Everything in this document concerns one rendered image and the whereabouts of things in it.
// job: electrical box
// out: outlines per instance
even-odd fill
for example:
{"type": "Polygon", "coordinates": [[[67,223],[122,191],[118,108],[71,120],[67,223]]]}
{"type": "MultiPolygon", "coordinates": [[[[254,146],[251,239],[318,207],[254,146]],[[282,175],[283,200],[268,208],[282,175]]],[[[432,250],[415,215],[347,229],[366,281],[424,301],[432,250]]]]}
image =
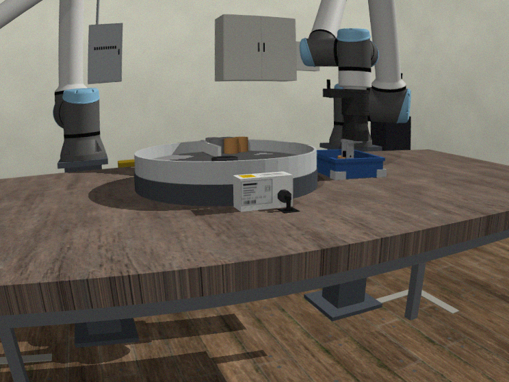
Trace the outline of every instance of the electrical box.
{"type": "Polygon", "coordinates": [[[286,203],[278,199],[281,190],[291,193],[293,205],[292,174],[279,171],[233,176],[233,207],[240,212],[286,207],[286,203]]]}
{"type": "Polygon", "coordinates": [[[294,18],[216,19],[216,81],[296,81],[294,18]]]}
{"type": "Polygon", "coordinates": [[[88,83],[122,81],[122,23],[88,26],[88,83]]]}

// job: metal table frame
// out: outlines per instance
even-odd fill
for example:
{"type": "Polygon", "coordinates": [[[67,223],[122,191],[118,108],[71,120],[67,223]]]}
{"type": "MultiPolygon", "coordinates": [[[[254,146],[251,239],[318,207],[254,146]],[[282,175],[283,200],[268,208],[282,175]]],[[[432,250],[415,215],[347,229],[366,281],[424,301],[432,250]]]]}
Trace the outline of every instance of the metal table frame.
{"type": "Polygon", "coordinates": [[[440,257],[453,255],[454,253],[467,251],[469,249],[477,248],[506,238],[509,238],[509,230],[365,268],[317,277],[316,279],[273,285],[255,290],[244,290],[241,292],[218,294],[215,296],[165,301],[162,303],[129,305],[123,307],[0,316],[0,340],[3,345],[14,382],[29,382],[23,358],[19,351],[18,341],[14,333],[14,328],[40,327],[57,324],[77,324],[82,322],[105,320],[122,320],[248,303],[250,301],[265,300],[267,298],[286,296],[288,294],[301,293],[313,289],[327,288],[338,285],[338,281],[340,281],[340,283],[347,283],[371,276],[381,275],[382,273],[406,268],[408,266],[412,266],[412,272],[408,288],[408,297],[406,300],[405,317],[409,320],[413,320],[419,313],[426,262],[440,257]]]}

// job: tabletop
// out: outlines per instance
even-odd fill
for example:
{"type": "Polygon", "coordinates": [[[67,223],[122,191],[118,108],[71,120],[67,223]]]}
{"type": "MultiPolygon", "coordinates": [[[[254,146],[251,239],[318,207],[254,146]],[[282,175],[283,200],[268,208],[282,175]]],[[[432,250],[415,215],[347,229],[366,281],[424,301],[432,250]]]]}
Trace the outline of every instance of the tabletop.
{"type": "Polygon", "coordinates": [[[388,262],[509,229],[509,166],[381,151],[299,212],[151,201],[134,168],[0,179],[0,315],[210,296],[388,262]]]}

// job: wooden table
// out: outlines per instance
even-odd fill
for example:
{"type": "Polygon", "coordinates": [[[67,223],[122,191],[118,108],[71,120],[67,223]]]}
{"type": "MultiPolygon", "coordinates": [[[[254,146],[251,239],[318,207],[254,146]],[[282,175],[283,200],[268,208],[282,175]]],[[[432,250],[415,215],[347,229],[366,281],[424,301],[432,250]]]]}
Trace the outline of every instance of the wooden table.
{"type": "Polygon", "coordinates": [[[150,201],[135,193],[133,168],[0,179],[0,339],[14,382],[28,381],[16,327],[318,288],[331,301],[338,285],[407,266],[415,318],[427,261],[509,237],[509,166],[431,150],[377,155],[386,178],[320,181],[292,214],[150,201]]]}

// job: wooden floor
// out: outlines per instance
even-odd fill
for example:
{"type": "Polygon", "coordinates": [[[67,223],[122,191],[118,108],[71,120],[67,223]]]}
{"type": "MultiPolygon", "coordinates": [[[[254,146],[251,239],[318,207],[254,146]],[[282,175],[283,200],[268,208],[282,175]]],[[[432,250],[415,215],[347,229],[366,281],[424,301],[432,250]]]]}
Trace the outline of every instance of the wooden floor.
{"type": "MultiPolygon", "coordinates": [[[[74,347],[74,325],[17,329],[30,381],[509,381],[509,240],[428,263],[422,298],[331,322],[303,294],[137,318],[140,342],[74,347]]],[[[375,298],[408,289],[410,268],[367,280],[375,298]]],[[[12,381],[7,365],[0,382],[12,381]]]]}

